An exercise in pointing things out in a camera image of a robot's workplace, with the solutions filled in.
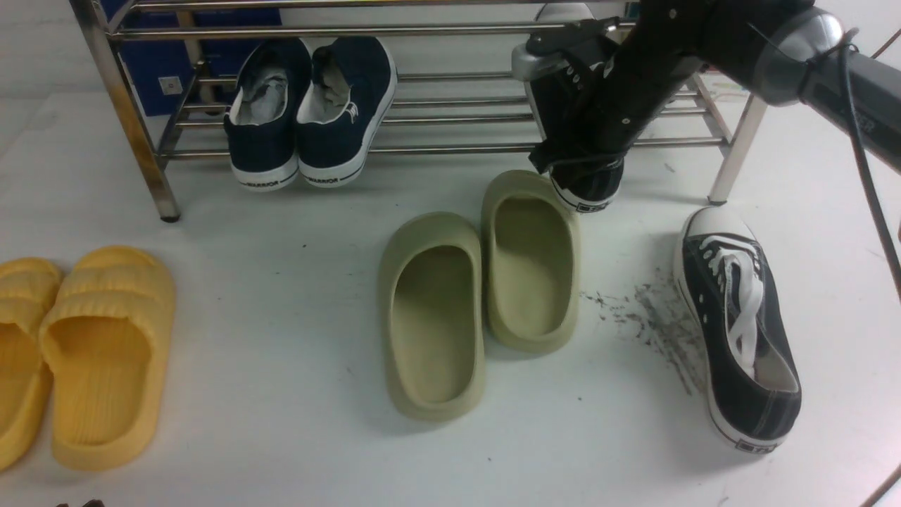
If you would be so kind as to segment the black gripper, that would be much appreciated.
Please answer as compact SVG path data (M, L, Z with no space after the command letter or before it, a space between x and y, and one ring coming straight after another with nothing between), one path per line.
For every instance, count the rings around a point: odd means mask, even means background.
M563 49L577 77L559 127L529 155L539 173L600 171L621 163L676 91L701 67L709 1L643 1L634 28L604 65Z

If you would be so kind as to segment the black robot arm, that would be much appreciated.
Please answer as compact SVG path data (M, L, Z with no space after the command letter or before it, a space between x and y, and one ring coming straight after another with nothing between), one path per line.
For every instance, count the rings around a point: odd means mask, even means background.
M802 103L899 168L897 68L860 54L853 33L812 1L643 1L611 57L585 72L535 169L614 163L689 77L717 68L770 106Z

